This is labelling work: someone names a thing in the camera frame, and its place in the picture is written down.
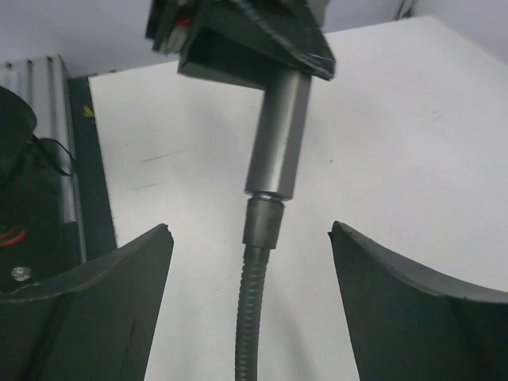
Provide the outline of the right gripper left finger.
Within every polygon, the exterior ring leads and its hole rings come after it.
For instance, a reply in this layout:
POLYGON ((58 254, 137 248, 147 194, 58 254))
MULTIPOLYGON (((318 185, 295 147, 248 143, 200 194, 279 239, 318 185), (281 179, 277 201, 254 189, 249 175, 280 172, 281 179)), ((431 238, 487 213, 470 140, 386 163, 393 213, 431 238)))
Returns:
POLYGON ((159 224, 49 279, 1 294, 3 380, 142 380, 173 237, 159 224))

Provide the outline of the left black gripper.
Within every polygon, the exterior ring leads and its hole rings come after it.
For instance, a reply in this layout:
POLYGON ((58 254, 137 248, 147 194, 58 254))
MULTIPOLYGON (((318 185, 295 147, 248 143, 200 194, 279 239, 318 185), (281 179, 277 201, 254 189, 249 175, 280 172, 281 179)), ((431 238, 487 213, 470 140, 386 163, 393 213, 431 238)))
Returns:
POLYGON ((189 78, 263 90, 286 66, 331 80, 336 60, 306 1, 152 1, 145 39, 189 78), (238 12, 245 28, 233 27, 238 12))

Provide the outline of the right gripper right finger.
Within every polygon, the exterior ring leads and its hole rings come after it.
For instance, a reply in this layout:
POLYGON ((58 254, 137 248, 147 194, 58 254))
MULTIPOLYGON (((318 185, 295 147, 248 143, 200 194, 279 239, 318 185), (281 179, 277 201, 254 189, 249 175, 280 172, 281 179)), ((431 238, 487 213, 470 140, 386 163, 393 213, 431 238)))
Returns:
POLYGON ((362 380, 505 380, 507 294, 453 278, 336 221, 329 233, 362 380))

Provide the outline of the grey shower head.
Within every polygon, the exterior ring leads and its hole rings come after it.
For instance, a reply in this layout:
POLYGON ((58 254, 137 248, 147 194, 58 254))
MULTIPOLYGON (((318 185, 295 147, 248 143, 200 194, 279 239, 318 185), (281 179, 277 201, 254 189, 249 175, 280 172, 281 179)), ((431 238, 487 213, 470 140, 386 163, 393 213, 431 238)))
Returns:
POLYGON ((266 86, 245 192, 280 201, 294 197, 311 77, 285 69, 266 86))

